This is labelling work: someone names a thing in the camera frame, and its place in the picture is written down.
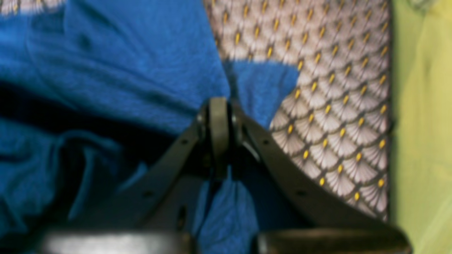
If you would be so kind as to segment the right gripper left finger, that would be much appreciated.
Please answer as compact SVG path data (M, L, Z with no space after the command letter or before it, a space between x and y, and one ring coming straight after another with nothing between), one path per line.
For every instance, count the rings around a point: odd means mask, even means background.
M210 107L136 183L57 230L39 244L41 254L199 254L190 234L198 194L211 171Z

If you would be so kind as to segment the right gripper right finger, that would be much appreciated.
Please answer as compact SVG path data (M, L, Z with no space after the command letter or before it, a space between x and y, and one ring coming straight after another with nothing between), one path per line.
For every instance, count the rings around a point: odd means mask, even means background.
M260 230L253 254L410 254L397 227L371 217L300 171L271 135L228 104L234 179L251 194Z

